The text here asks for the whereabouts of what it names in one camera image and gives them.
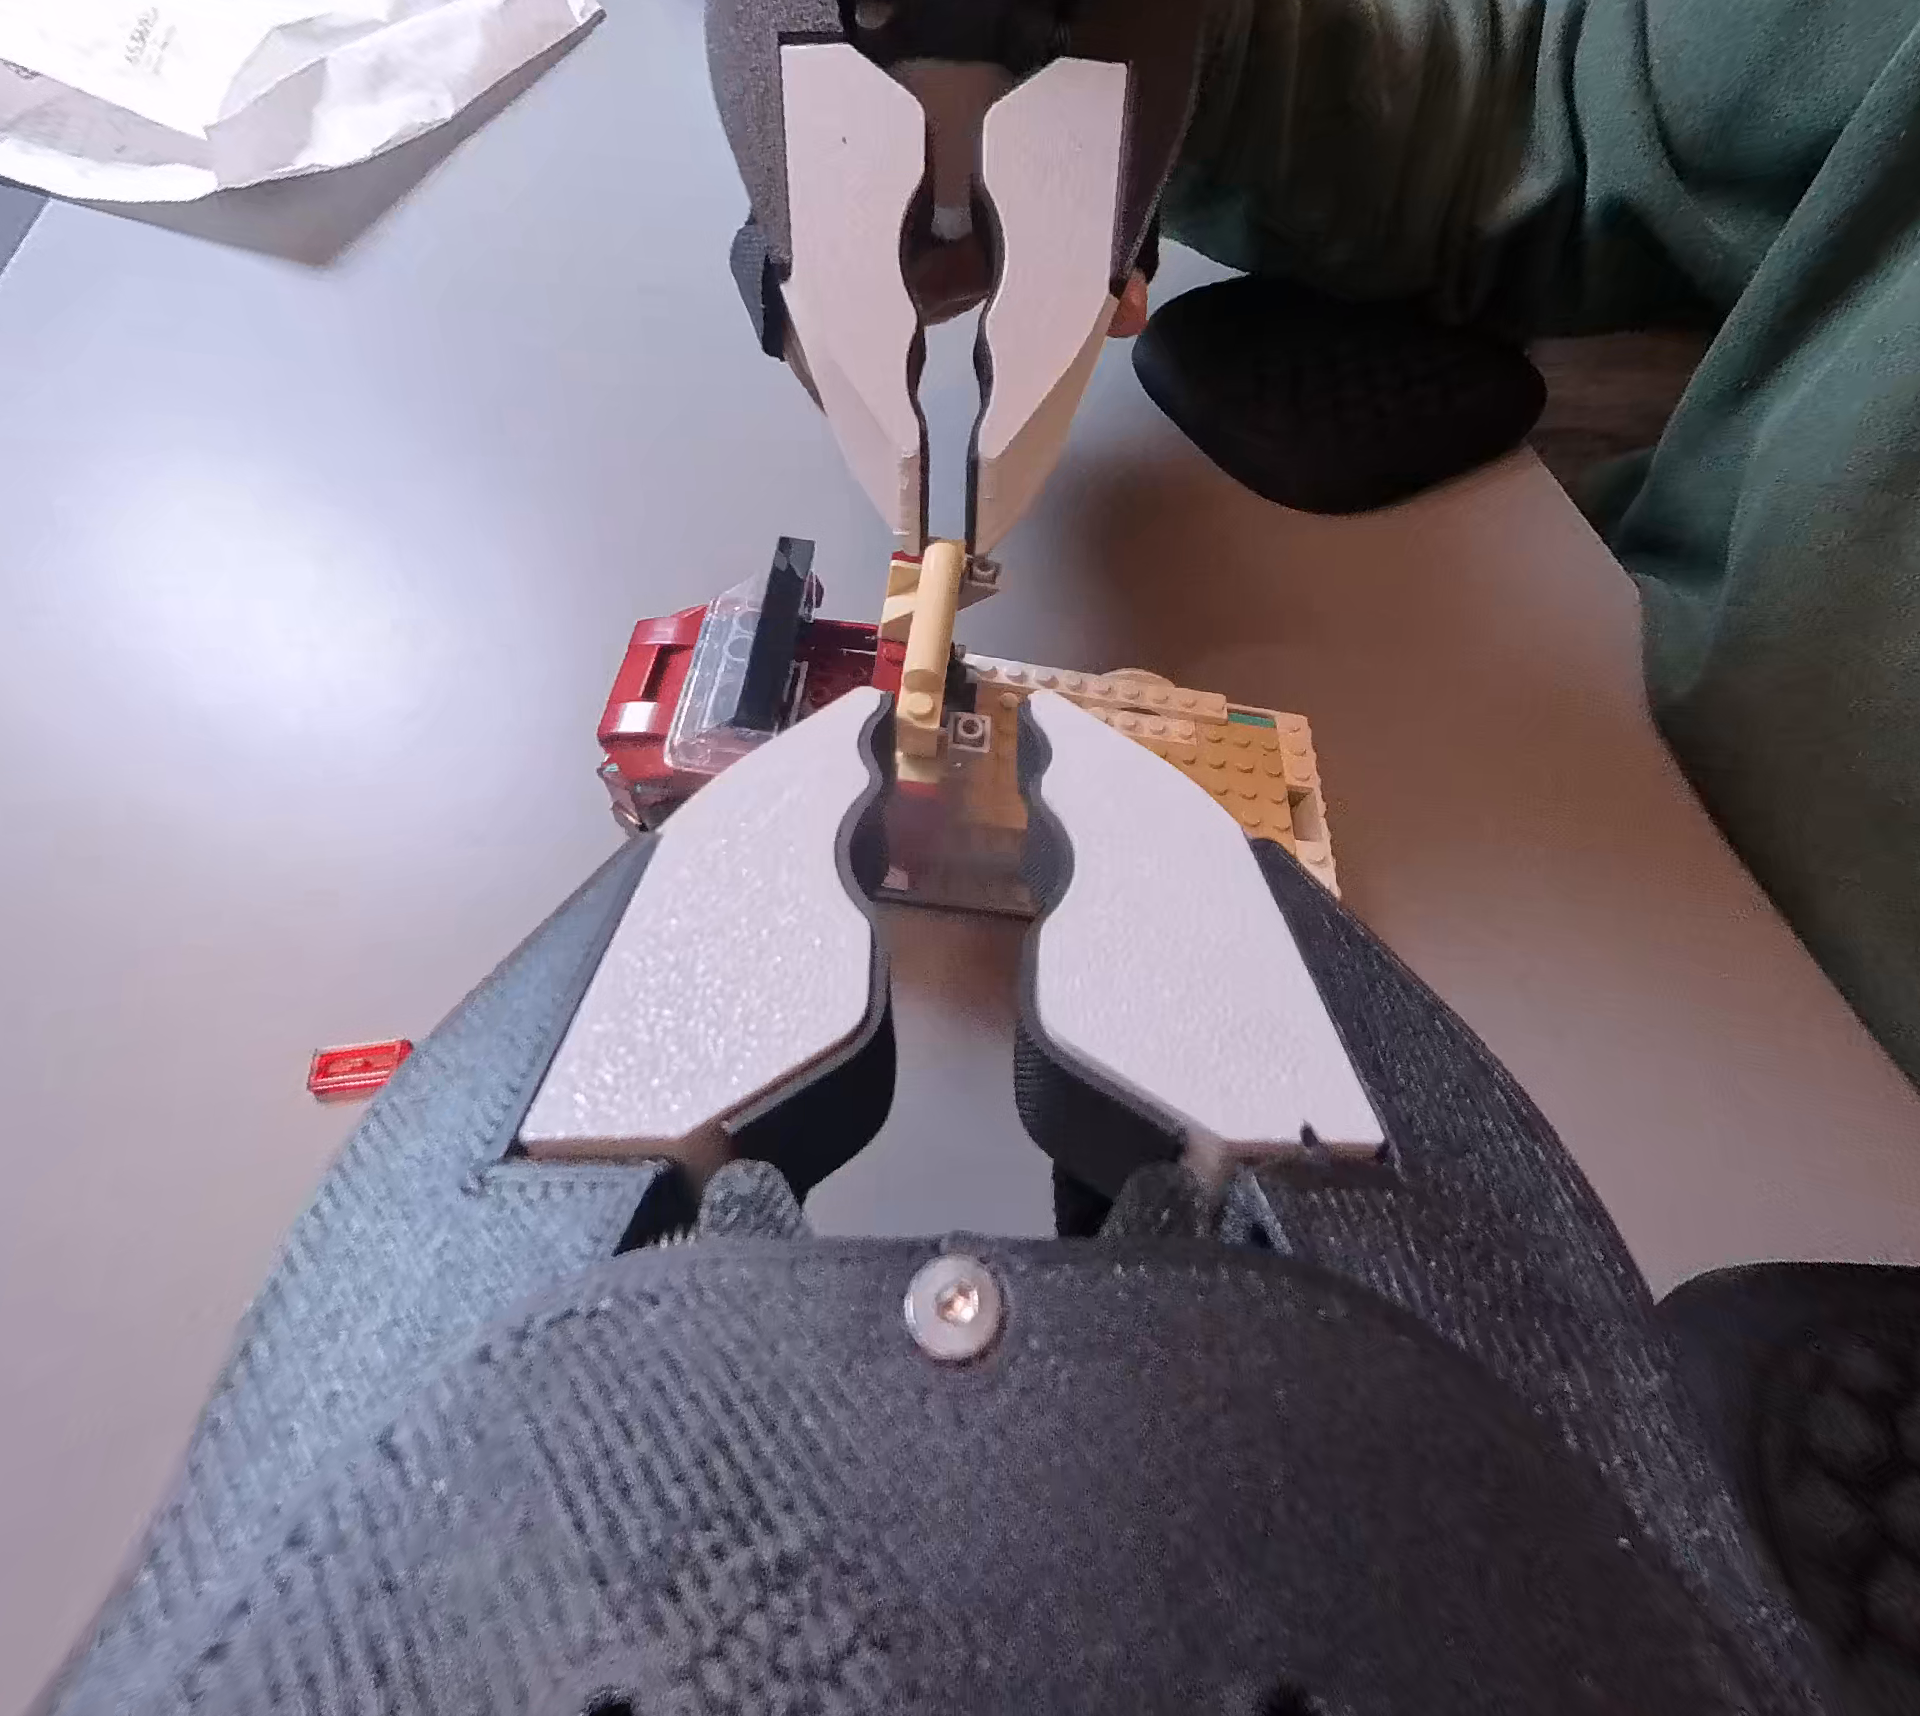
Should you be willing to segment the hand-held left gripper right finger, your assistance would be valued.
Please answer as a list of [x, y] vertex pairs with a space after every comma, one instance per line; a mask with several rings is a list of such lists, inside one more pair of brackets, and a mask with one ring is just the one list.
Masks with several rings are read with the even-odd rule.
[[1390, 1188], [1390, 1134], [1278, 887], [1315, 882], [1202, 781], [1036, 691], [1019, 702], [1017, 1115], [1057, 1233], [1141, 1171], [1208, 1224], [1240, 1176]]

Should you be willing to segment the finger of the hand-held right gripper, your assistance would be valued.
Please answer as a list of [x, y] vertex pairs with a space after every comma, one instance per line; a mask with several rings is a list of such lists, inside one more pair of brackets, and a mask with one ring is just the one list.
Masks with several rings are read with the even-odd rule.
[[973, 343], [975, 556], [991, 556], [1039, 496], [1117, 308], [1111, 259], [1127, 78], [1121, 62], [1062, 56], [983, 113], [978, 168], [998, 271]]
[[780, 48], [785, 324], [839, 453], [897, 551], [925, 541], [922, 320], [901, 236], [925, 178], [922, 104], [849, 44]]

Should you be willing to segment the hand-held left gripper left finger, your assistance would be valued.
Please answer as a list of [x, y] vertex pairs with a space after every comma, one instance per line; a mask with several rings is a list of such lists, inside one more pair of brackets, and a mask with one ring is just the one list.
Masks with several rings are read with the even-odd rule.
[[897, 1087], [891, 753], [894, 699], [852, 690], [639, 842], [513, 1132], [522, 1182], [658, 1186], [678, 1220], [754, 1161], [806, 1205], [873, 1142]]

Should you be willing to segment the tan white red brick vehicle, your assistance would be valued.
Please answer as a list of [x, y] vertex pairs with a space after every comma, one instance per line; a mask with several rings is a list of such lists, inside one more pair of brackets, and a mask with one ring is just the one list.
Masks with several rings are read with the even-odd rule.
[[[771, 565], [679, 612], [637, 619], [598, 722], [598, 774], [631, 834], [666, 817], [739, 758], [858, 690], [897, 696], [920, 556], [894, 554], [879, 619], [818, 613], [813, 541], [782, 535]], [[969, 652], [952, 637], [938, 755], [896, 759], [888, 806], [894, 901], [1025, 920], [1025, 806], [1017, 711], [1064, 696], [1183, 772], [1250, 840], [1289, 854], [1330, 893], [1337, 876], [1327, 802], [1304, 716], [1235, 702], [1160, 671], [1081, 671]], [[949, 711], [991, 720], [991, 751], [947, 751]]]

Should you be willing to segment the tan arch brick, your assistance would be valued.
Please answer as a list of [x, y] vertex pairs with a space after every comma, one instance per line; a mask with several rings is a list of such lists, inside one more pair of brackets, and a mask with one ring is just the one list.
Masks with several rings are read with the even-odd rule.
[[961, 540], [935, 537], [924, 545], [896, 691], [896, 747], [906, 762], [928, 764], [939, 755], [952, 626], [965, 567]]

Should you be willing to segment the transparent red tile brick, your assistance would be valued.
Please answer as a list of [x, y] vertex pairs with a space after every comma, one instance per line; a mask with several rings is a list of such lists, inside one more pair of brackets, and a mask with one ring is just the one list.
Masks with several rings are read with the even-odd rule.
[[413, 1049], [409, 1037], [317, 1048], [307, 1060], [306, 1094], [328, 1106], [363, 1101], [394, 1079]]

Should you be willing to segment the white paper bag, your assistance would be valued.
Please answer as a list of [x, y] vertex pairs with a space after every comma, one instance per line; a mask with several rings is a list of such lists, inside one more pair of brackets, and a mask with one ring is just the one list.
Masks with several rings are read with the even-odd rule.
[[176, 204], [349, 168], [453, 120], [598, 0], [2, 0], [3, 180]]

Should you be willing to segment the person in green sweatshirt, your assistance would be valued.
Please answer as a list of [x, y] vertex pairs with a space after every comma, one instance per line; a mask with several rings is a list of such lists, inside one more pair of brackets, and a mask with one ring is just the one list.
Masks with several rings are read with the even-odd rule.
[[1586, 0], [1579, 313], [1716, 322], [1601, 534], [1688, 777], [1915, 1078], [1917, 0]]

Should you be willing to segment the dark cloth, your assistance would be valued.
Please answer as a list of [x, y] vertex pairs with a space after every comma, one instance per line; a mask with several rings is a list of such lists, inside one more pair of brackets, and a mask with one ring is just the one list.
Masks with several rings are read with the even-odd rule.
[[1917, 1267], [1764, 1261], [1660, 1299], [1841, 1712], [1917, 1709]]

